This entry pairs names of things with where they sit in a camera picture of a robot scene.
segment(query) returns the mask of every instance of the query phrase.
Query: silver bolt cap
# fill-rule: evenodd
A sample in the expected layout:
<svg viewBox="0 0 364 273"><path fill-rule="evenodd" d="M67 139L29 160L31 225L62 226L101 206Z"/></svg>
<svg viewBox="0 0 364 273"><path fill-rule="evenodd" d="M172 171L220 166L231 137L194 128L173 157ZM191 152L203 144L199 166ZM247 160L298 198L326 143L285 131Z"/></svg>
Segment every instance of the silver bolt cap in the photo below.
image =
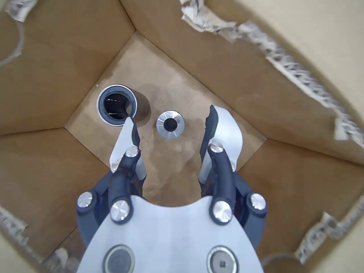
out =
<svg viewBox="0 0 364 273"><path fill-rule="evenodd" d="M113 173L115 173L115 171L117 170L118 166L120 165L120 161L121 161L121 158L118 158L117 160L114 160L114 162L111 164L111 171Z"/></svg>
<svg viewBox="0 0 364 273"><path fill-rule="evenodd" d="M231 169L233 170L233 172L235 171L235 164L233 161L230 160L230 164L231 164Z"/></svg>
<svg viewBox="0 0 364 273"><path fill-rule="evenodd" d="M126 219L129 215L130 206L125 200L116 201L110 209L110 216L115 222L120 222Z"/></svg>
<svg viewBox="0 0 364 273"><path fill-rule="evenodd" d="M233 217L230 205L225 201L216 201L212 207L214 217L222 223L229 222Z"/></svg>
<svg viewBox="0 0 364 273"><path fill-rule="evenodd" d="M258 210L263 210L267 206L264 197L258 193L251 195L251 205Z"/></svg>
<svg viewBox="0 0 364 273"><path fill-rule="evenodd" d="M224 151L224 146L221 143L215 141L210 144L210 149L215 153L221 153Z"/></svg>
<svg viewBox="0 0 364 273"><path fill-rule="evenodd" d="M131 146L128 149L126 149L125 156L133 158L133 157L136 157L138 155L138 153L139 153L138 147L137 146Z"/></svg>
<svg viewBox="0 0 364 273"><path fill-rule="evenodd" d="M77 199L77 206L79 208L86 208L92 202L92 193L91 192L84 192L82 193Z"/></svg>

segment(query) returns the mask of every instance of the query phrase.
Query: cylinder opening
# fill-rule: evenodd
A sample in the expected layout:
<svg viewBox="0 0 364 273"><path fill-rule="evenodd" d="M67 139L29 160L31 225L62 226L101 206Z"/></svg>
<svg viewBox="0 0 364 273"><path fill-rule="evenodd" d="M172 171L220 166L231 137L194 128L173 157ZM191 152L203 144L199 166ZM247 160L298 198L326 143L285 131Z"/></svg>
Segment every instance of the cylinder opening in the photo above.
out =
<svg viewBox="0 0 364 273"><path fill-rule="evenodd" d="M164 121L163 126L168 132L173 132L177 129L177 121L170 117Z"/></svg>
<svg viewBox="0 0 364 273"><path fill-rule="evenodd" d="M130 116L132 106L126 95L113 92L105 97L104 107L106 113L115 120L124 120Z"/></svg>
<svg viewBox="0 0 364 273"><path fill-rule="evenodd" d="M112 126L123 126L128 117L135 117L137 108L134 93L121 84L104 88L97 99L99 116Z"/></svg>

